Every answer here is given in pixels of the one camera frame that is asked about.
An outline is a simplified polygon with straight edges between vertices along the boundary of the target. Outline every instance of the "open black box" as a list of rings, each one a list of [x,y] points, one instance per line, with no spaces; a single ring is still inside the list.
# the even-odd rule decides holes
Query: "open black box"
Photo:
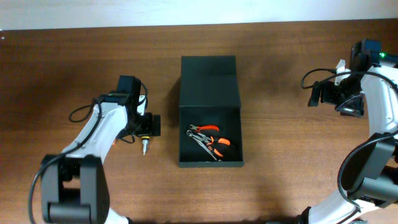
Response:
[[[216,137],[236,146],[232,161],[216,162],[187,136],[190,124],[217,125]],[[180,167],[242,167],[241,100],[235,56],[182,57],[180,89]]]

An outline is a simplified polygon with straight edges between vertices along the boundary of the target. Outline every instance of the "black cable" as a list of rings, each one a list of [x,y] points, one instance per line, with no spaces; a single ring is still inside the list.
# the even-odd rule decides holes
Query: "black cable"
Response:
[[[335,75],[332,75],[332,76],[330,76],[330,77],[328,77],[328,78],[326,78],[326,79],[324,79],[324,80],[322,80],[322,81],[320,81],[320,82],[316,82],[316,83],[314,83],[313,85],[304,86],[304,80],[305,80],[305,78],[306,78],[309,74],[311,74],[311,73],[313,73],[313,72],[317,72],[317,71],[327,71],[327,72],[330,72],[330,73],[334,73]],[[372,75],[372,76],[381,78],[381,79],[385,80],[386,82],[388,82],[388,84],[390,84],[391,88],[392,88],[392,89],[395,91],[395,93],[398,95],[398,87],[397,87],[397,85],[396,85],[393,81],[391,81],[389,78],[385,77],[384,75],[380,75],[380,74],[374,73],[374,72],[356,72],[356,71],[352,71],[352,72],[342,72],[342,73],[336,74],[336,70],[335,70],[335,69],[327,69],[327,68],[318,68],[318,69],[314,69],[314,70],[312,70],[312,71],[309,71],[309,72],[308,72],[307,74],[305,74],[304,77],[302,78],[302,80],[301,80],[301,87],[302,87],[303,89],[309,89],[309,88],[317,87],[317,86],[320,86],[320,85],[326,83],[327,81],[331,80],[332,78],[336,78],[336,77],[339,77],[339,76],[342,76],[342,75]],[[344,159],[343,163],[341,164],[341,167],[340,167],[340,169],[339,169],[339,171],[338,171],[338,175],[337,175],[337,188],[338,188],[338,191],[339,191],[340,195],[341,195],[347,202],[353,204],[353,205],[356,207],[356,210],[353,212],[353,214],[350,215],[350,218],[351,218],[352,216],[354,216],[356,213],[361,212],[361,206],[358,205],[356,202],[352,201],[351,199],[349,199],[349,198],[346,196],[346,194],[344,193],[343,186],[341,185],[341,179],[342,179],[342,176],[343,176],[342,171],[343,171],[344,168],[346,167],[348,161],[349,161],[355,154],[357,154],[360,150],[362,150],[364,147],[366,147],[366,146],[368,146],[368,145],[370,145],[370,144],[373,144],[373,143],[375,143],[375,142],[378,142],[378,141],[382,141],[382,140],[385,140],[385,139],[393,138],[396,134],[398,134],[398,130],[397,130],[397,131],[394,131],[393,133],[385,134],[385,135],[383,135],[383,136],[381,136],[381,137],[378,137],[378,138],[373,139],[373,140],[368,140],[368,141],[366,141],[366,142],[360,144],[359,146],[357,146],[354,150],[352,150],[352,151],[348,154],[348,156]]]
[[[146,99],[148,99],[148,89],[143,83],[141,83],[141,85],[142,85],[142,87],[144,87],[144,90],[145,90],[145,98],[143,100],[141,100],[140,102],[138,102],[138,106],[141,105],[143,102],[145,102]]]
[[[42,165],[39,169],[39,171],[37,171],[33,181],[32,181],[32,185],[30,186],[30,190],[29,190],[29,198],[28,198],[28,213],[29,213],[29,220],[32,224],[35,224],[35,220],[33,217],[33,211],[32,211],[32,200],[33,200],[33,193],[35,190],[35,186],[36,183],[39,179],[39,177],[43,174],[43,172],[49,167],[49,165],[53,164],[54,162],[60,160],[61,158],[63,158],[64,156],[66,156],[67,154],[74,152],[76,150],[78,150],[79,148],[81,148],[88,140],[89,138],[93,135],[95,129],[97,128],[97,126],[99,125],[100,121],[101,121],[101,117],[102,117],[102,107],[101,104],[96,100],[93,99],[93,102],[91,105],[89,105],[90,110],[88,112],[88,114],[85,116],[85,118],[79,120],[84,121],[85,119],[87,119],[90,115],[90,113],[93,111],[94,105],[98,105],[99,108],[99,112],[98,112],[98,117],[97,120],[93,126],[93,128],[91,129],[91,131],[88,133],[88,135],[82,140],[82,142],[78,143],[73,149],[63,152],[57,156],[55,156],[54,158],[52,158],[51,160],[48,161],[48,163]],[[82,110],[83,108],[87,108],[88,106],[82,106],[81,108],[78,108],[77,110],[72,111],[72,113],[69,116],[69,119],[71,120],[72,114],[75,113],[76,111]]]
[[[132,144],[132,143],[134,143],[136,140],[134,139],[134,136],[132,135],[131,136],[131,138],[132,138],[132,142],[131,141],[128,141],[128,140],[125,140],[124,138],[119,138],[121,141],[124,141],[125,143],[128,143],[128,144]]]
[[[358,212],[361,212],[361,211],[358,210],[358,208],[355,208],[355,211],[353,211],[350,215],[348,215],[345,219],[343,219],[342,221],[338,222],[337,224],[343,224],[345,221],[347,221],[350,218],[354,217],[354,215],[356,215]]]
[[[82,119],[80,119],[80,120],[74,120],[74,119],[72,119],[72,116],[73,116],[77,111],[80,111],[80,110],[85,109],[85,108],[90,108],[90,110],[89,110],[89,112],[86,114],[86,116],[85,116],[84,118],[82,118]],[[82,106],[82,107],[80,107],[80,108],[77,108],[77,109],[73,110],[73,111],[69,114],[69,118],[68,118],[68,119],[69,119],[69,121],[72,122],[72,123],[80,123],[80,122],[85,121],[85,120],[89,117],[89,115],[91,114],[92,111],[93,111],[92,104],[86,105],[86,106]]]

